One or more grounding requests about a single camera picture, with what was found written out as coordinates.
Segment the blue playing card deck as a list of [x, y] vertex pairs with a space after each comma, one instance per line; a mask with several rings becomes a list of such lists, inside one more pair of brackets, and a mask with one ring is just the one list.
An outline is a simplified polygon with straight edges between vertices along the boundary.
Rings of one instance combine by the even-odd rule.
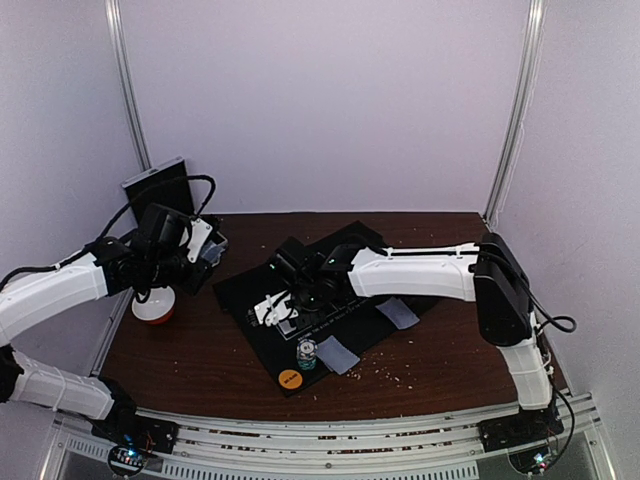
[[214, 241], [208, 241], [200, 250], [199, 257], [202, 260], [207, 261], [212, 266], [219, 264], [222, 254], [227, 249], [227, 241], [216, 243]]

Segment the multicolour poker chip stack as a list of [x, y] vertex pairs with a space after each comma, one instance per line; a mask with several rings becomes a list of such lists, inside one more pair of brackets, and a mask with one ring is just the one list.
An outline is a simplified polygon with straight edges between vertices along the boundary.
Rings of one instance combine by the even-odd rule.
[[296, 346], [296, 361], [303, 371], [311, 371], [317, 362], [318, 345], [312, 338], [300, 339]]

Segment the dealt playing card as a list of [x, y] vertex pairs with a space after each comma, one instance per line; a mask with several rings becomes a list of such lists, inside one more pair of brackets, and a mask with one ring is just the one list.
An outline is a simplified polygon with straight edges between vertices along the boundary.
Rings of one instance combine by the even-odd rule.
[[397, 330], [407, 330], [420, 322], [420, 318], [401, 299], [392, 297], [376, 306]]
[[317, 357], [337, 375], [344, 375], [360, 362], [360, 358], [335, 336], [330, 336], [318, 344]]
[[360, 357], [342, 345], [333, 345], [328, 350], [327, 366], [336, 374], [343, 375], [360, 362]]

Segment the orange big blind button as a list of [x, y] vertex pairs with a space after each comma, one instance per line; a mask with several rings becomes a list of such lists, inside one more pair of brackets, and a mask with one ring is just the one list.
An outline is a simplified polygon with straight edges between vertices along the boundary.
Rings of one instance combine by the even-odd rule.
[[296, 390], [304, 382], [302, 374], [294, 369], [282, 370], [278, 375], [279, 385], [286, 390]]

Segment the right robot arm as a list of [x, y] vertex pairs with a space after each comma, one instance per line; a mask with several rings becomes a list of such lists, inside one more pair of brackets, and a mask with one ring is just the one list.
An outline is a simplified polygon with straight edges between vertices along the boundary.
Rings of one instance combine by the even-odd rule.
[[405, 249], [351, 234], [327, 254], [290, 238], [269, 266], [285, 287], [254, 305], [262, 326], [323, 315], [330, 304], [354, 297], [379, 300], [378, 310], [398, 328], [416, 322], [405, 296], [474, 304], [480, 335], [500, 351], [523, 411], [513, 419], [513, 433], [530, 442], [550, 426], [553, 373], [539, 338], [542, 326], [528, 278], [500, 236]]

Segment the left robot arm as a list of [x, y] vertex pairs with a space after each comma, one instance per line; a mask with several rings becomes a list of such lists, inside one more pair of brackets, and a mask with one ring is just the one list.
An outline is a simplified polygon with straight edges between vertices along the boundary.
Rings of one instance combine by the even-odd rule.
[[1, 400], [26, 402], [103, 421], [123, 444], [144, 424], [118, 383], [46, 365], [16, 350], [15, 339], [85, 304], [132, 291], [141, 302], [158, 290], [194, 295], [228, 247], [209, 216], [152, 204], [139, 226], [116, 238], [102, 233], [54, 265], [25, 267], [1, 282]]

